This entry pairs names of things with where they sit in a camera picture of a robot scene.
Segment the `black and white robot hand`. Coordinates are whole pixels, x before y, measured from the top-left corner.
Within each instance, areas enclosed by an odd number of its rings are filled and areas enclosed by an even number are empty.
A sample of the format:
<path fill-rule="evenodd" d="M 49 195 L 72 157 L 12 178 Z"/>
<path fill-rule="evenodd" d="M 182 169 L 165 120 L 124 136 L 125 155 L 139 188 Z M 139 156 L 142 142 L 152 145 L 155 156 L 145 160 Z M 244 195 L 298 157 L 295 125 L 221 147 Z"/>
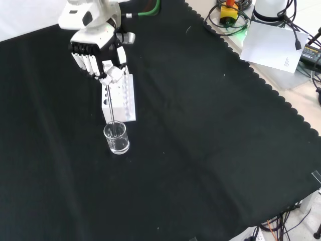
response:
<path fill-rule="evenodd" d="M 71 38 L 69 50 L 79 68 L 108 86 L 124 78 L 127 57 L 124 45 L 133 44 L 135 34 L 105 23 L 96 29 L 81 29 Z"/>

